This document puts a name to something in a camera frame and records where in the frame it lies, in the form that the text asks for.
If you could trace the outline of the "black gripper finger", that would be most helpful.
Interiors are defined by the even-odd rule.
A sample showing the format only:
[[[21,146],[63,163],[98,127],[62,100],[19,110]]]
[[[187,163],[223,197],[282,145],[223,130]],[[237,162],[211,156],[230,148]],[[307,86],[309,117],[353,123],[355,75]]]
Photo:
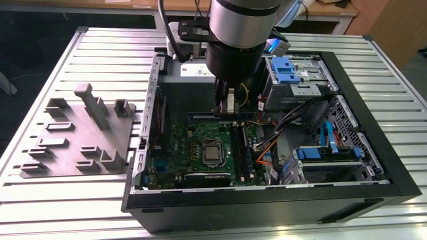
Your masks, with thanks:
[[[229,98],[229,85],[227,83],[217,78],[215,79],[215,108],[214,116],[222,117],[227,114],[227,98]]]
[[[241,104],[237,99],[235,89],[230,88],[225,101],[225,114],[227,116],[237,115],[241,112]]]

